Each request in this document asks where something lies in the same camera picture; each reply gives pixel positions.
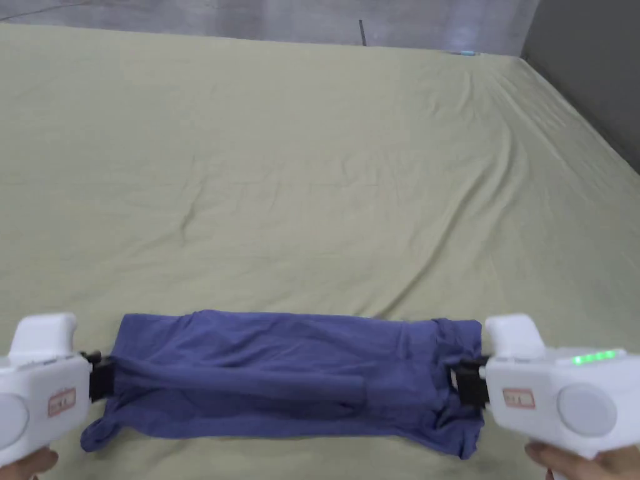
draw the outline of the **circular button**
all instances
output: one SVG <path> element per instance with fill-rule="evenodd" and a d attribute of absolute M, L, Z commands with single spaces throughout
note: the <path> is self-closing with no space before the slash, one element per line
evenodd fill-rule
<path fill-rule="evenodd" d="M 606 435 L 613 430 L 618 419 L 618 411 L 611 398 L 586 383 L 560 390 L 557 407 L 565 426 L 582 436 Z"/>
<path fill-rule="evenodd" d="M 22 436 L 29 421 L 29 410 L 17 395 L 0 394 L 0 412 L 3 424 L 0 428 L 0 450 L 13 445 Z"/>

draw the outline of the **hand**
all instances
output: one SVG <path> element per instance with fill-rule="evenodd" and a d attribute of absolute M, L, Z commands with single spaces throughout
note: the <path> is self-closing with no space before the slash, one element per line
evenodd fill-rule
<path fill-rule="evenodd" d="M 552 470 L 568 480 L 640 480 L 640 451 L 636 447 L 603 452 L 594 460 L 545 444 L 529 444 L 525 450 L 533 461 L 548 468 L 547 480 L 553 480 Z"/>
<path fill-rule="evenodd" d="M 0 480 L 31 480 L 53 468 L 58 462 L 58 454 L 43 448 L 25 458 L 0 468 Z"/>

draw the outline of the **gray wall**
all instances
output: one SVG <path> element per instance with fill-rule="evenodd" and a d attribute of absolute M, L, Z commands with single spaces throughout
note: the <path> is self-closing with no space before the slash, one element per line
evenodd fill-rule
<path fill-rule="evenodd" d="M 640 172 L 640 0 L 541 0 L 522 56 Z"/>

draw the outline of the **white plastic device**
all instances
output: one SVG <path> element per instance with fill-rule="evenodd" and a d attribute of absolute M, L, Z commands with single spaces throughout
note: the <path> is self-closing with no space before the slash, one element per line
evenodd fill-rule
<path fill-rule="evenodd" d="M 76 326 L 69 313 L 25 317 L 0 357 L 0 466 L 84 422 L 92 366 L 73 351 Z"/>
<path fill-rule="evenodd" d="M 546 347 L 524 314 L 485 326 L 495 351 L 484 378 L 499 426 L 587 459 L 640 442 L 640 356 Z"/>

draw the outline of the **finger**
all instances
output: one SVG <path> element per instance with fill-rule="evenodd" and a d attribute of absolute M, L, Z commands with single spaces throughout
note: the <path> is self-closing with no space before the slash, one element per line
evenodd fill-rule
<path fill-rule="evenodd" d="M 30 479 L 35 474 L 46 472 L 58 462 L 58 454 L 43 448 L 17 462 L 20 478 Z"/>
<path fill-rule="evenodd" d="M 533 461 L 569 480 L 605 480 L 607 472 L 596 462 L 544 444 L 529 444 L 527 454 Z"/>
<path fill-rule="evenodd" d="M 602 452 L 597 458 L 599 464 L 615 474 L 637 470 L 640 467 L 640 451 L 636 447 Z"/>

